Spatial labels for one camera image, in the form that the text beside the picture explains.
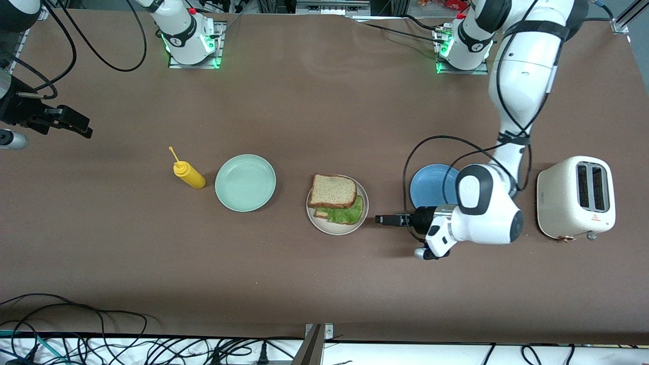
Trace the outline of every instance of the cable connector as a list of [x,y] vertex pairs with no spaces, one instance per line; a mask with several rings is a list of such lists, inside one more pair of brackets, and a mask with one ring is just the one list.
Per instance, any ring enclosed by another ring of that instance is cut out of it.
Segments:
[[259,352],[259,360],[257,360],[257,365],[266,365],[268,364],[268,355],[266,353],[267,350],[267,344],[266,341],[262,342],[262,350]]

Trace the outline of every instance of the blue plate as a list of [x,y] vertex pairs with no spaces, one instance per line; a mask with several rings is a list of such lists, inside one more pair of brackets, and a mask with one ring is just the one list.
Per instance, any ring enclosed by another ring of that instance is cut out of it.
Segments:
[[458,197],[455,194],[455,180],[458,178],[459,172],[454,168],[448,172],[446,180],[448,203],[444,201],[441,187],[447,170],[448,166],[446,165],[433,164],[417,171],[410,183],[410,199],[412,199],[415,208],[458,204]]

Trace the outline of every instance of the red object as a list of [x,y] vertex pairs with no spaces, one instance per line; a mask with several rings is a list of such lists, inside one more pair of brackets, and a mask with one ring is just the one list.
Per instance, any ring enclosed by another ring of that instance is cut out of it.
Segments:
[[446,5],[447,7],[451,8],[451,9],[455,9],[455,10],[461,12],[461,11],[464,11],[464,9],[466,9],[469,4],[467,4],[466,2],[464,2],[462,0],[446,0],[444,2],[444,5]]

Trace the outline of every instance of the white plate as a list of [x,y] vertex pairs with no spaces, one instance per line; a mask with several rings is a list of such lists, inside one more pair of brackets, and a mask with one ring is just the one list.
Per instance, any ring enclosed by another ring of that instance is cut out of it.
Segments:
[[[351,177],[344,176],[344,175],[336,175],[336,176],[342,176],[348,179],[352,179]],[[309,193],[306,194],[306,215],[309,216],[309,219],[311,220],[311,223],[313,223],[315,228],[318,228],[320,231],[326,234],[333,234],[334,236],[342,236],[343,234],[354,232],[356,229],[358,229],[358,227],[363,225],[363,222],[367,218],[367,212],[369,211],[369,203],[367,202],[367,193],[365,192],[365,189],[363,189],[361,184],[358,183],[358,181],[354,180],[354,182],[356,183],[356,195],[360,196],[361,199],[363,200],[363,212],[361,213],[361,218],[358,220],[358,222],[356,222],[356,224],[353,225],[329,223],[326,219],[314,217],[313,215],[315,214],[315,208],[309,207],[309,196],[311,195],[311,190],[309,190]]]

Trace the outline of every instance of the plate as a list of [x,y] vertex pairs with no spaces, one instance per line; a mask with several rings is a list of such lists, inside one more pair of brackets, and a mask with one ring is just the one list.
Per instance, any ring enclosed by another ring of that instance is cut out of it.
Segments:
[[[336,176],[342,176],[342,177],[352,179],[351,177],[344,176],[344,175],[336,175]],[[367,202],[367,193],[365,192],[365,189],[363,189],[361,184],[358,183],[358,181],[354,180],[354,182],[356,183],[356,195],[360,196],[361,199],[363,200],[363,212],[361,213],[361,218],[358,220],[358,222],[356,222],[356,224],[353,225],[329,223],[326,219],[314,217],[313,215],[315,214],[315,208],[309,207],[309,196],[311,195],[311,190],[309,190],[309,193],[306,194],[306,215],[309,216],[309,220],[311,220],[311,223],[313,223],[315,228],[318,228],[320,231],[326,234],[332,234],[334,236],[342,236],[344,234],[349,234],[351,232],[354,232],[355,230],[358,229],[358,227],[363,225],[363,222],[367,218],[367,212],[369,211],[369,204]]]
[[275,184],[275,170],[268,161],[257,155],[239,155],[221,166],[214,190],[226,208],[251,212],[268,203]]
[[447,170],[447,165],[432,164],[417,171],[412,178],[412,182],[410,182],[410,199],[415,208],[458,204],[458,197],[455,193],[455,180],[458,178],[459,172],[454,168],[450,169],[446,180],[448,203],[444,201],[441,186]]

